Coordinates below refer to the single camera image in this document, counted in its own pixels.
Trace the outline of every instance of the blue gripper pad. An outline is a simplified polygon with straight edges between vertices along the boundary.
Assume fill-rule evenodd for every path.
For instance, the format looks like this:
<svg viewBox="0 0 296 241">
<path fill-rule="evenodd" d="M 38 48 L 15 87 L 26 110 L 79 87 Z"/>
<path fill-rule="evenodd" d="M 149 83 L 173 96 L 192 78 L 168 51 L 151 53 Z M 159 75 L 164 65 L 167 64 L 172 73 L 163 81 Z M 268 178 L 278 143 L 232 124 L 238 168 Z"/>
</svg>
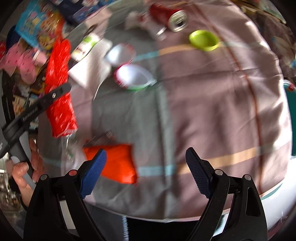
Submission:
<svg viewBox="0 0 296 241">
<path fill-rule="evenodd" d="M 83 164 L 90 165 L 81 179 L 81 189 L 79 194 L 82 199 L 90 195 L 94 186 L 101 175 L 103 168 L 107 162 L 107 152 L 100 149 L 91 161 L 86 161 Z"/>
<path fill-rule="evenodd" d="M 212 174 L 207 169 L 203 160 L 197 155 L 195 150 L 190 147 L 186 151 L 186 163 L 191 171 L 191 174 L 196 182 L 196 185 L 201 194 L 208 199 L 212 196 L 211 193 L 211 179 Z"/>
</svg>

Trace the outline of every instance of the striped blanket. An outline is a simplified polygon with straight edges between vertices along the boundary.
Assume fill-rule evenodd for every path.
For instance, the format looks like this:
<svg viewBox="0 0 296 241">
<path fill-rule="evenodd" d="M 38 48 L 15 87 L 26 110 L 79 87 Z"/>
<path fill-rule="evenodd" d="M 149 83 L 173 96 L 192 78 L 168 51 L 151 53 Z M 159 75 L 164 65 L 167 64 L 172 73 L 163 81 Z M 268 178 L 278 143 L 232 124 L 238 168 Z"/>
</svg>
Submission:
<svg viewBox="0 0 296 241">
<path fill-rule="evenodd" d="M 194 220 L 207 199 L 185 163 L 187 148 L 228 175 L 250 174 L 264 195 L 285 177 L 291 124 L 277 56 L 236 5 L 228 0 L 161 3 L 184 9 L 189 25 L 166 31 L 160 42 L 141 29 L 124 30 L 129 12 L 147 9 L 141 0 L 113 3 L 105 9 L 107 23 L 104 19 L 104 37 L 113 45 L 133 45 L 134 63 L 149 70 L 157 84 L 131 92 L 110 77 L 88 115 L 83 113 L 91 100 L 82 103 L 81 93 L 72 93 L 81 130 L 97 136 L 111 131 L 118 142 L 132 144 L 139 176 L 136 185 L 101 177 L 86 200 L 137 218 Z M 197 29 L 215 33 L 220 47 L 193 48 L 188 36 Z M 225 209 L 230 205 L 228 200 Z"/>
</svg>

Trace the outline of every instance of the red bag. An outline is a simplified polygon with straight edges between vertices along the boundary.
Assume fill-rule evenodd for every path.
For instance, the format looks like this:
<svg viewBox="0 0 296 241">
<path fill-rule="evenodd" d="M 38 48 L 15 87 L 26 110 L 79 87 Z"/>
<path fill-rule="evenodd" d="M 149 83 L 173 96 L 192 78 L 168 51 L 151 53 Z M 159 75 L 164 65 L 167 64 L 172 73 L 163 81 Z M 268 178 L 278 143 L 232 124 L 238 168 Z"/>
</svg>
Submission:
<svg viewBox="0 0 296 241">
<path fill-rule="evenodd" d="M 45 77 L 45 94 L 68 81 L 68 61 L 70 59 L 70 42 L 57 39 L 49 58 Z M 47 117 L 55 138 L 67 136 L 78 129 L 71 102 L 70 93 L 56 100 L 48 109 Z"/>
<path fill-rule="evenodd" d="M 123 184 L 134 184 L 137 182 L 137 173 L 133 164 L 132 146 L 93 146 L 83 148 L 86 159 L 92 160 L 100 149 L 107 152 L 107 162 L 101 173 L 103 177 Z"/>
</svg>

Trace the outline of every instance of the red soda can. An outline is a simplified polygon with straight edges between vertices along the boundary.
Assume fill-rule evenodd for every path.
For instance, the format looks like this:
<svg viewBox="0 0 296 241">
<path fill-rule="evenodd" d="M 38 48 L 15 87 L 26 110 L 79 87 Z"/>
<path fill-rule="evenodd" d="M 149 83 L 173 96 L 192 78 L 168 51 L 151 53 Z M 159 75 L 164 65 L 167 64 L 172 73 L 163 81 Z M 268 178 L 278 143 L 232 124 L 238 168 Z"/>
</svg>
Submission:
<svg viewBox="0 0 296 241">
<path fill-rule="evenodd" d="M 149 13 L 157 22 L 164 24 L 173 32 L 179 32 L 187 27 L 188 16 L 182 9 L 167 8 L 153 3 L 149 8 Z"/>
</svg>

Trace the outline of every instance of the can lid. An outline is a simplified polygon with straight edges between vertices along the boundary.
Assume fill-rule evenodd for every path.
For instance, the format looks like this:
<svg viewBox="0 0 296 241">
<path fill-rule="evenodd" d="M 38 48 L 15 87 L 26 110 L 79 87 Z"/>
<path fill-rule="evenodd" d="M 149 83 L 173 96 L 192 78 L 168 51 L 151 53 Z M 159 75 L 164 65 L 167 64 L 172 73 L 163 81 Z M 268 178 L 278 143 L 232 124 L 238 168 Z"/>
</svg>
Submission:
<svg viewBox="0 0 296 241">
<path fill-rule="evenodd" d="M 178 32 L 187 27 L 188 17 L 184 10 L 180 10 L 171 15 L 168 27 L 173 32 Z"/>
</svg>

